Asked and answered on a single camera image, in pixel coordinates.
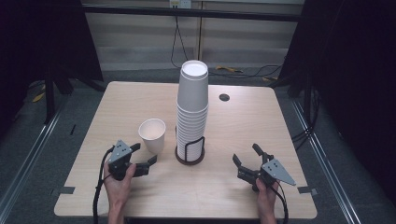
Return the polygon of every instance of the black tape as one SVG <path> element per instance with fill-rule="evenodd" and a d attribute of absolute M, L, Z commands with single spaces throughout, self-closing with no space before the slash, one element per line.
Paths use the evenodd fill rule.
<path fill-rule="evenodd" d="M 73 194 L 75 187 L 61 187 L 60 189 L 53 189 L 50 195 L 58 197 L 61 194 Z"/>
<path fill-rule="evenodd" d="M 298 192 L 299 192 L 300 194 L 303 194 L 303 193 L 311 193 L 311 188 L 309 188 L 308 186 L 306 186 L 306 187 L 299 187 L 299 188 L 297 188 L 297 190 L 298 190 Z"/>

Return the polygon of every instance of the black wire cup holder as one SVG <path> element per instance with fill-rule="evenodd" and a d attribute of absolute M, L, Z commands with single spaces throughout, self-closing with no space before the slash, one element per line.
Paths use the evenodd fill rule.
<path fill-rule="evenodd" d="M 197 160 L 195 160 L 195 161 L 187 161 L 187 154 L 188 154 L 188 152 L 189 152 L 188 147 L 189 147 L 190 145 L 199 143 L 200 141 L 202 141 L 201 156 L 200 156 Z M 200 162 L 204 159 L 204 156 L 205 156 L 205 137 L 202 136 L 202 137 L 200 137 L 199 139 L 197 139 L 197 140 L 195 140 L 195 141 L 192 141 L 192 142 L 187 143 L 187 144 L 184 146 L 184 158 L 180 158 L 180 157 L 178 156 L 178 154 L 177 154 L 177 145 L 176 145 L 175 155 L 176 155 L 176 159 L 177 159 L 180 163 L 182 163 L 182 164 L 184 164 L 184 165 L 195 165 L 195 164 L 200 163 Z"/>

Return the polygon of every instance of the wrist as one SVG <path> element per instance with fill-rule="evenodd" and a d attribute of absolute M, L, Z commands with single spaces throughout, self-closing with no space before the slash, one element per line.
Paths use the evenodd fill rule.
<path fill-rule="evenodd" d="M 260 216 L 260 223 L 261 224 L 276 224 L 276 219 L 275 215 L 266 215 L 266 216 Z"/>
<path fill-rule="evenodd" d="M 111 204 L 108 209 L 108 224 L 124 223 L 124 204 Z"/>

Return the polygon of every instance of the forearm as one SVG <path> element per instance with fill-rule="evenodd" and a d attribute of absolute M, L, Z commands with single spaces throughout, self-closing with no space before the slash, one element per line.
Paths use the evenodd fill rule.
<path fill-rule="evenodd" d="M 123 206 L 110 206 L 108 210 L 108 224 L 124 224 Z"/>

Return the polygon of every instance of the stack of paper cups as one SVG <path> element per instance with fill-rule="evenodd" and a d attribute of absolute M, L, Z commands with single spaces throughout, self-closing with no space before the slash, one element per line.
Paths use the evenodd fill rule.
<path fill-rule="evenodd" d="M 183 63 L 177 93 L 176 152 L 178 160 L 183 163 L 199 162 L 204 156 L 207 93 L 206 64 L 200 61 Z"/>

